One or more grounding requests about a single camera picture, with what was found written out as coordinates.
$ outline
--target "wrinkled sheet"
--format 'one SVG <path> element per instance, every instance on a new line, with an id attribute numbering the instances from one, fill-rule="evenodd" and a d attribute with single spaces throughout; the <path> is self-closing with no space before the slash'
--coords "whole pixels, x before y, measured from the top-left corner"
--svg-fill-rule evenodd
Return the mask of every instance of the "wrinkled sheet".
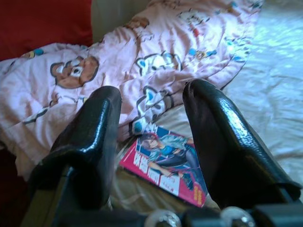
<path id="1" fill-rule="evenodd" d="M 223 89 L 285 172 L 300 184 L 303 184 L 302 12 L 301 0 L 266 0 L 249 59 Z M 167 111 L 156 124 L 192 136 L 184 106 Z M 123 170 L 117 171 L 111 198 L 113 204 L 136 211 L 187 208 Z M 205 205 L 216 207 L 211 199 Z"/>
<path id="2" fill-rule="evenodd" d="M 124 140 L 182 104 L 187 81 L 226 85 L 250 52 L 259 10 L 251 0 L 152 0 L 90 48 L 51 44 L 0 62 L 0 140 L 18 174 L 28 178 L 101 86 L 121 91 Z"/>

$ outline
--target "red cushion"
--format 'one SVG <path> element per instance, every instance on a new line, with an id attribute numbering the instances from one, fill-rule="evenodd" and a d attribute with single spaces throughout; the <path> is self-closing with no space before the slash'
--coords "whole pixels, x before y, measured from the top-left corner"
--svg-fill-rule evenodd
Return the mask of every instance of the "red cushion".
<path id="1" fill-rule="evenodd" d="M 0 61 L 51 43 L 92 44 L 91 0 L 2 0 Z"/>

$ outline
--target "cartoon bear face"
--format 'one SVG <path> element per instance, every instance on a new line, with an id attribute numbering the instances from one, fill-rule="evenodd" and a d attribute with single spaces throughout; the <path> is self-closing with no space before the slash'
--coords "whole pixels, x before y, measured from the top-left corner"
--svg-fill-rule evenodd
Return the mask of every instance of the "cartoon bear face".
<path id="1" fill-rule="evenodd" d="M 135 28 L 146 28 L 150 22 L 146 17 L 134 17 L 130 22 L 128 22 L 125 27 L 129 29 L 135 29 Z"/>
<path id="2" fill-rule="evenodd" d="M 178 17 L 191 25 L 199 25 L 202 22 L 206 22 L 210 19 L 210 17 L 205 13 L 199 12 L 194 9 L 181 12 Z"/>
<path id="3" fill-rule="evenodd" d="M 51 74 L 56 78 L 56 84 L 63 88 L 78 88 L 92 81 L 98 71 L 99 62 L 93 57 L 78 56 L 66 64 L 63 62 L 51 65 Z"/>
<path id="4" fill-rule="evenodd" d="M 180 58 L 176 54 L 163 52 L 162 54 L 152 54 L 145 58 L 136 60 L 137 66 L 140 67 L 141 76 L 160 70 L 160 69 L 175 69 L 182 70 Z"/>

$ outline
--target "red magazine cover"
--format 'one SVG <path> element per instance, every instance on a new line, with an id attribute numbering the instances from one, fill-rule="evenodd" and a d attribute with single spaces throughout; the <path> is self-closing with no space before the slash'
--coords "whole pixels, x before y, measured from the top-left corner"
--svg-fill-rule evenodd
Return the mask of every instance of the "red magazine cover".
<path id="1" fill-rule="evenodd" d="M 204 205 L 207 189 L 192 139 L 157 127 L 138 137 L 119 164 L 195 206 Z"/>

